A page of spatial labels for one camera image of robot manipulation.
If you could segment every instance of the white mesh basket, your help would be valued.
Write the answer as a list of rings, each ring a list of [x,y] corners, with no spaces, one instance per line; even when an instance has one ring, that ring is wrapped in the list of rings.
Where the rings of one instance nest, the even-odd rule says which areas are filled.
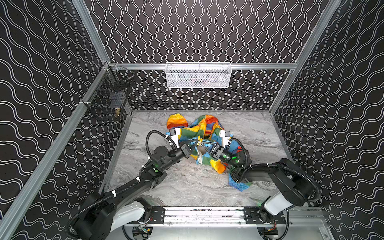
[[[230,63],[166,63],[169,88],[227,88]]]

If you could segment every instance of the wire basket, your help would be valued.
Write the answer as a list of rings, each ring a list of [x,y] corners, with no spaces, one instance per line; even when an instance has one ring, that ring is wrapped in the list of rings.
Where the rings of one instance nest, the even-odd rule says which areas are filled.
[[[166,63],[169,88],[227,88],[230,63]]]
[[[128,98],[127,88],[131,86],[135,75],[131,73],[121,79],[109,71],[103,76],[87,107],[98,121],[124,121],[125,105]]]

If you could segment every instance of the marble pattern surface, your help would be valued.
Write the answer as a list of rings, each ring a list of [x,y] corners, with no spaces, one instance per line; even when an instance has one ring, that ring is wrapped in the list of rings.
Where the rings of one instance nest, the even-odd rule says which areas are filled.
[[[113,190],[137,176],[147,161],[145,137],[150,130],[167,132],[169,112],[134,112],[125,144],[107,190]],[[240,139],[250,153],[253,163],[277,162],[286,157],[276,130],[267,112],[180,112],[192,123],[203,114],[216,116],[225,130]],[[149,140],[151,150],[157,146],[170,146],[153,134]],[[240,192],[228,185],[228,172],[216,173],[211,166],[197,165],[193,158],[182,159],[168,171],[168,176],[156,188],[142,197],[153,205],[162,206],[258,206],[276,191],[270,182],[255,182]]]

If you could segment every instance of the wallpaper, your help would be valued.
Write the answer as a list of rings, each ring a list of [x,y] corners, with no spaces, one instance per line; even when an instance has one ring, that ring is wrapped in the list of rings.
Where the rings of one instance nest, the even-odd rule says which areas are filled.
[[[102,64],[70,0],[0,0],[0,219]]]
[[[115,63],[292,63],[328,0],[85,0]]]
[[[67,221],[99,191],[125,119],[99,122],[87,111],[11,239],[66,239]]]
[[[384,239],[383,32],[383,0],[343,0],[275,115],[336,240]]]
[[[118,78],[127,70],[117,67]],[[228,88],[168,88],[164,71],[140,70],[129,90],[135,110],[269,110],[289,70],[233,70]]]

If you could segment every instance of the robotic arm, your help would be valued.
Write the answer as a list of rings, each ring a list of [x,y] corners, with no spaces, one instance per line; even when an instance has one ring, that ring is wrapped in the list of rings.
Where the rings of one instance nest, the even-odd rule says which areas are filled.
[[[159,146],[151,154],[148,148],[148,139],[154,132],[165,137],[172,146],[172,150],[169,151],[165,146]],[[104,240],[112,230],[126,223],[132,221],[149,222],[152,207],[143,200],[133,200],[159,185],[167,176],[166,170],[180,162],[183,157],[188,158],[198,143],[196,139],[191,139],[180,143],[178,147],[171,136],[158,131],[151,131],[146,139],[146,149],[150,155],[149,160],[142,166],[138,176],[103,195],[90,194],[81,210],[68,221],[65,227],[66,235],[71,239]],[[316,201],[320,197],[319,188],[314,180],[288,159],[281,159],[274,164],[254,164],[244,167],[244,164],[248,164],[248,154],[243,146],[242,149],[240,154],[233,156],[225,149],[225,146],[222,147],[217,144],[211,148],[209,154],[227,165],[237,167],[231,173],[236,182],[261,180],[276,184],[279,192],[268,197],[256,213],[260,223],[273,222],[276,215],[281,215],[282,210],[293,206],[302,206],[305,202]],[[317,192],[317,198],[308,199],[313,189]],[[78,235],[70,232],[71,226]]]

